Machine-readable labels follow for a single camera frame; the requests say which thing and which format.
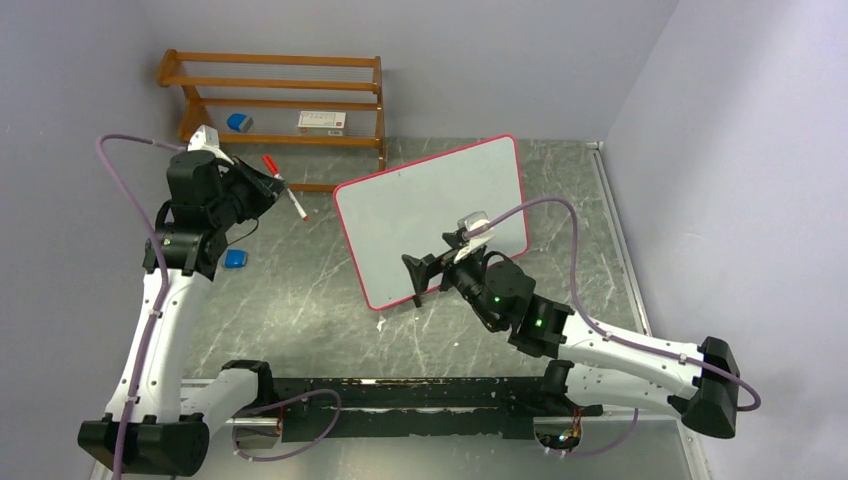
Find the pink framed whiteboard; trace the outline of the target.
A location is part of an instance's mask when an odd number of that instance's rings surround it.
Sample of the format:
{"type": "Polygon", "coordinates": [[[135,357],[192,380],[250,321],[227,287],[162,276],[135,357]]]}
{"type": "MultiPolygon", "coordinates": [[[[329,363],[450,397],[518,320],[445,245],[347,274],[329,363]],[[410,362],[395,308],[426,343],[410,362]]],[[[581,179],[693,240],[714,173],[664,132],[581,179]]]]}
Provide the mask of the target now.
{"type": "Polygon", "coordinates": [[[368,175],[333,200],[365,304],[381,311],[414,293],[402,255],[439,255],[463,217],[494,219],[524,202],[518,143],[500,135],[368,175]]]}

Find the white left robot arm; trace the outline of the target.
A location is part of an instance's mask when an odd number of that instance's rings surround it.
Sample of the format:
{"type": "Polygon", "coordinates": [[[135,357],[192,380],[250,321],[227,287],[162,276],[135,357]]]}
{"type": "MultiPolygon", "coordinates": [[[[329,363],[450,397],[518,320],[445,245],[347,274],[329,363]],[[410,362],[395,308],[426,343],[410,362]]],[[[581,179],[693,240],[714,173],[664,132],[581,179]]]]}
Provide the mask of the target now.
{"type": "Polygon", "coordinates": [[[115,478],[190,477],[228,419],[242,410],[264,415],[279,398],[270,366],[260,360],[227,362],[189,398],[181,385],[227,232],[267,212],[285,181],[207,151],[175,155],[166,178],[170,197],[147,225],[143,298],[127,363],[103,417],[84,422],[77,437],[115,478]]]}

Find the wooden shelf rack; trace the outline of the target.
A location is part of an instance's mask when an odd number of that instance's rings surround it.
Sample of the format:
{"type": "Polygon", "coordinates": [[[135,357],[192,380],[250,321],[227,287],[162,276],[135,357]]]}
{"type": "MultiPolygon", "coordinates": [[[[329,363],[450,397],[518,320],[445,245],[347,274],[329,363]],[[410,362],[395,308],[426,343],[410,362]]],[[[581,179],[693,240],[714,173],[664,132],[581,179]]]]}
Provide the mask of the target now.
{"type": "Polygon", "coordinates": [[[167,50],[155,74],[163,88],[180,89],[185,111],[178,136],[202,124],[225,145],[369,148],[376,169],[387,168],[386,115],[380,57],[210,53],[167,50]],[[343,130],[297,127],[301,111],[345,112],[343,130]],[[247,133],[226,125],[233,113],[253,118],[247,133]]]}

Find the white red card box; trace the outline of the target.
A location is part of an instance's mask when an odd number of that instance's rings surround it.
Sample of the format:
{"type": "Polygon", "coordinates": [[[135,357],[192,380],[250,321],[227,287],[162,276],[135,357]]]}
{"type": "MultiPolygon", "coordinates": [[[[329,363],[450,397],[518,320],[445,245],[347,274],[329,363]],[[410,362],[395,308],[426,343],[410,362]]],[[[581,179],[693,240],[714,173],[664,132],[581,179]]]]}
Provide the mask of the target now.
{"type": "Polygon", "coordinates": [[[301,111],[298,117],[297,127],[300,130],[324,129],[343,130],[346,125],[345,112],[335,111],[301,111]]]}

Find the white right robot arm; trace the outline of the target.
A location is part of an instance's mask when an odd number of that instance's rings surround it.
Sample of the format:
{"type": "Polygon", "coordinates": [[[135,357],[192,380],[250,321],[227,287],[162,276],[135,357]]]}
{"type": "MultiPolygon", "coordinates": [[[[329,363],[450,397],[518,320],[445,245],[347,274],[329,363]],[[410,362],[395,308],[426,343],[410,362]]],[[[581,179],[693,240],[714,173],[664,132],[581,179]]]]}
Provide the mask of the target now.
{"type": "Polygon", "coordinates": [[[416,294],[439,277],[440,290],[455,289],[487,330],[507,333],[526,355],[550,358],[558,371],[539,389],[548,412],[615,405],[668,414],[705,436],[735,436],[740,370],[726,341],[666,341],[585,320],[537,294],[535,280],[508,257],[491,258],[484,250],[465,258],[450,250],[401,260],[416,294]]]}

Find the aluminium frame rail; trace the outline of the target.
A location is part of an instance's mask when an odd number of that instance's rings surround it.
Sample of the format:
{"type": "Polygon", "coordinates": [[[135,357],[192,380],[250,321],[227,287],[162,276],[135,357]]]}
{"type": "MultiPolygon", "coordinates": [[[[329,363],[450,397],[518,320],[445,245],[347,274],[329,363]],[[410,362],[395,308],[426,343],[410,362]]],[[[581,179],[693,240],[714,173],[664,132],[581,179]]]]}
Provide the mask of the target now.
{"type": "Polygon", "coordinates": [[[615,449],[582,458],[546,452],[535,440],[497,435],[334,438],[288,460],[251,463],[233,453],[230,430],[213,438],[199,479],[706,479],[696,435],[642,414],[615,449]]]}

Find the blue whiteboard eraser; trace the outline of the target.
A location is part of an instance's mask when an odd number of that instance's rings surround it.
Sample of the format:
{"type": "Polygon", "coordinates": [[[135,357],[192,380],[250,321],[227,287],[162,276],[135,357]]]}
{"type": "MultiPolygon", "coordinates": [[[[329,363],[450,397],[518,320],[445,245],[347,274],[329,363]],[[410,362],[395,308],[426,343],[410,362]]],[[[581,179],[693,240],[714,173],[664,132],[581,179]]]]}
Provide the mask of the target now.
{"type": "Polygon", "coordinates": [[[237,133],[247,133],[253,126],[253,118],[243,113],[233,113],[226,119],[227,127],[237,133]]]}

